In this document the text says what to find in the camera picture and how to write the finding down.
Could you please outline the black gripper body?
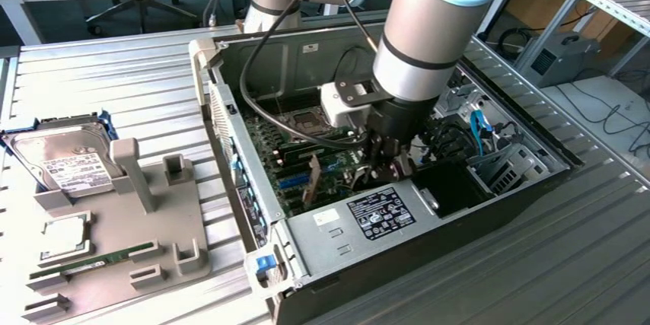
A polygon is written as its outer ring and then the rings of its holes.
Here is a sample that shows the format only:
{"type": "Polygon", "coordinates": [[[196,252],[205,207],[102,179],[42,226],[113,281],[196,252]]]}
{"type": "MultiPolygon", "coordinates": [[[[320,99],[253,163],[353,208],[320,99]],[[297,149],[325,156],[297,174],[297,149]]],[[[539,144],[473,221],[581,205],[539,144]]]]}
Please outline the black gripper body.
{"type": "Polygon", "coordinates": [[[423,130],[436,101],[436,97],[420,101],[407,101],[394,97],[372,104],[366,118],[368,130],[381,139],[388,139],[400,146],[408,145],[423,130]]]}

